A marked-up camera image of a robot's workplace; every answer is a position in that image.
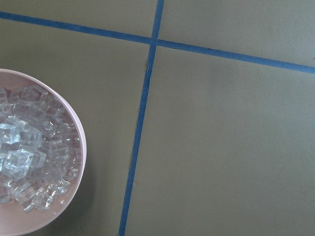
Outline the pink bowl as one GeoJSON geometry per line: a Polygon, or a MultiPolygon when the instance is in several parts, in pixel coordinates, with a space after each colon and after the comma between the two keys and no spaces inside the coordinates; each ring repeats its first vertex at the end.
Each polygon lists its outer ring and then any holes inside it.
{"type": "Polygon", "coordinates": [[[32,233],[50,224],[59,215],[61,215],[76,195],[87,159],[87,143],[84,128],[71,105],[56,91],[36,78],[14,70],[3,68],[0,70],[0,85],[8,90],[19,89],[23,86],[32,84],[39,85],[48,90],[67,109],[69,116],[76,125],[81,142],[81,168],[78,178],[71,183],[67,193],[53,202],[49,210],[31,210],[31,212],[26,213],[16,201],[10,201],[6,204],[1,204],[0,234],[2,236],[22,236],[32,233]]]}

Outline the clear ice cubes pile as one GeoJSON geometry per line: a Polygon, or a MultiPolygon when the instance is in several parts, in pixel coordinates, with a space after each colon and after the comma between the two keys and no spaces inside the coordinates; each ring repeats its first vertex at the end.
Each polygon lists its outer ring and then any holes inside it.
{"type": "Polygon", "coordinates": [[[79,133],[65,106],[38,85],[0,90],[0,201],[47,210],[81,170],[79,133]]]}

